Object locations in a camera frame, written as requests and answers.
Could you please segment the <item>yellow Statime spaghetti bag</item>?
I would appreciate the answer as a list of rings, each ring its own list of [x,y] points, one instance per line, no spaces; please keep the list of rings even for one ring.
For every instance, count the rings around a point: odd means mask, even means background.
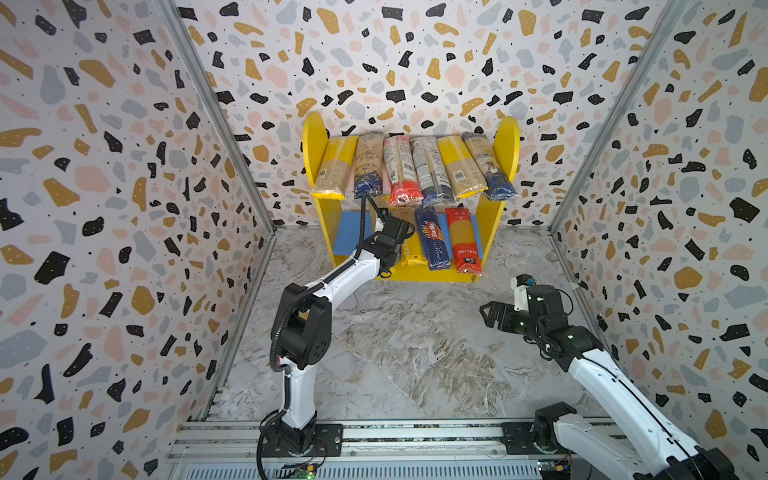
[[[418,233],[404,240],[401,247],[402,261],[407,266],[427,266]]]

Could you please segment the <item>blue Barilla spaghetti box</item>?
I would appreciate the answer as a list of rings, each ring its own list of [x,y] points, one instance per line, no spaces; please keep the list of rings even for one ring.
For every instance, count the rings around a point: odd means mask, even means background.
[[[417,230],[430,271],[441,271],[450,268],[451,259],[439,223],[438,215],[433,207],[419,207],[415,211]]]

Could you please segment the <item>red ends clear spaghetti bag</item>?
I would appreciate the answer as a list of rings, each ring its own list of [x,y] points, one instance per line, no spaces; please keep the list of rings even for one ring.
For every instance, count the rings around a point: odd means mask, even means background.
[[[409,138],[398,135],[385,138],[383,156],[390,181],[389,205],[401,207],[423,200],[411,153]]]

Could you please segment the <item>white label spaghetti bag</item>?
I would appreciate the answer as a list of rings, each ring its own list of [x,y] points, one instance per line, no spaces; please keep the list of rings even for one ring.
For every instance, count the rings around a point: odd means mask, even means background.
[[[422,205],[430,207],[453,203],[455,195],[445,170],[437,139],[426,136],[412,137],[410,146],[423,196]]]

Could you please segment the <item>dark blue spaghetti bag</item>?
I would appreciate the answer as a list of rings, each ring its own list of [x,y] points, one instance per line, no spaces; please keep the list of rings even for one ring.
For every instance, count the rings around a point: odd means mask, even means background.
[[[383,192],[384,134],[368,132],[357,141],[354,156],[354,198],[377,197]]]

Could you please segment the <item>yellow top spaghetti bag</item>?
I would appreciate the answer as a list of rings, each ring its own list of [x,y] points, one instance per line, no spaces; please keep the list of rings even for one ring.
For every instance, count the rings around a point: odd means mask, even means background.
[[[330,138],[311,194],[319,199],[343,200],[358,143],[358,136]]]
[[[460,136],[440,137],[437,139],[437,145],[457,200],[487,190],[485,177]]]

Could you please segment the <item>yellow navy spaghetti bag figure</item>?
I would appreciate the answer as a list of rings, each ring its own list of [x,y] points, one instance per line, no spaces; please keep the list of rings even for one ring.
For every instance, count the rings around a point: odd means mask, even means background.
[[[507,201],[515,196],[516,191],[500,168],[488,138],[476,132],[465,132],[462,134],[462,140],[485,179],[485,197],[490,201]]]

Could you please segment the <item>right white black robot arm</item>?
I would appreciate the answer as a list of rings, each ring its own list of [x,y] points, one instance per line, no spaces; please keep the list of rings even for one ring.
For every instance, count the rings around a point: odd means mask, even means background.
[[[719,449],[706,450],[669,420],[628,379],[597,337],[572,325],[564,291],[531,280],[514,300],[491,301],[479,312],[485,325],[517,334],[555,362],[605,410],[627,438],[623,445],[596,430],[575,408],[558,402],[534,414],[532,439],[542,453],[575,453],[609,479],[733,479]]]

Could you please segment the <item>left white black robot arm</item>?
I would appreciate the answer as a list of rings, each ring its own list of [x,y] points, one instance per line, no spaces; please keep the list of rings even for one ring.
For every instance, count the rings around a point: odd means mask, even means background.
[[[411,222],[386,212],[380,219],[382,227],[360,239],[339,266],[307,285],[292,283],[282,293],[269,350],[269,366],[283,379],[276,428],[301,451],[314,437],[315,365],[330,348],[335,308],[368,282],[391,275],[403,243],[415,233]]]

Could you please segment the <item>yellow shelf pink blue boards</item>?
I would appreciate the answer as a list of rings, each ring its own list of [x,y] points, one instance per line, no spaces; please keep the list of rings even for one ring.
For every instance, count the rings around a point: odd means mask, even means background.
[[[513,117],[505,117],[497,128],[494,139],[494,152],[500,168],[509,180],[513,180],[520,159],[520,127]],[[303,158],[307,178],[310,184],[315,182],[320,171],[323,156],[328,144],[329,134],[322,115],[318,111],[307,114],[303,126]],[[344,211],[342,202],[335,199],[315,199],[314,204],[328,247],[329,258],[333,267],[343,264],[354,252],[359,240],[360,214]],[[490,251],[498,228],[501,224],[506,204],[490,201],[483,194],[472,222],[475,239],[481,260],[489,259]],[[475,278],[469,274],[460,274],[453,267],[447,270],[431,271],[426,266],[397,266],[392,270],[391,281],[469,283]]]

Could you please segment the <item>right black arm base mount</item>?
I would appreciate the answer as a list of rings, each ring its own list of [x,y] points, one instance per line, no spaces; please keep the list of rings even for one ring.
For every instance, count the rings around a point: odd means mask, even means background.
[[[503,422],[501,430],[500,441],[508,455],[571,453],[557,441],[554,427],[542,420]]]

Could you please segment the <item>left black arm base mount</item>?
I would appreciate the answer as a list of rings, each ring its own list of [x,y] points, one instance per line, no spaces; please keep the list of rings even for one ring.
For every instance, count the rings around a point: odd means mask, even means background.
[[[339,457],[343,439],[344,426],[341,423],[310,423],[298,430],[280,421],[278,426],[266,429],[261,443],[261,456],[269,459]]]

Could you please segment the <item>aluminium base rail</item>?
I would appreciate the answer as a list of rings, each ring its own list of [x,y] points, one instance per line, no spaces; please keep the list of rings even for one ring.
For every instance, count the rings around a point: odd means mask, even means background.
[[[585,418],[629,442],[608,417]],[[512,419],[331,420],[339,457],[263,458],[256,422],[185,423],[168,455],[170,479],[609,479],[575,453],[508,455],[501,424]]]

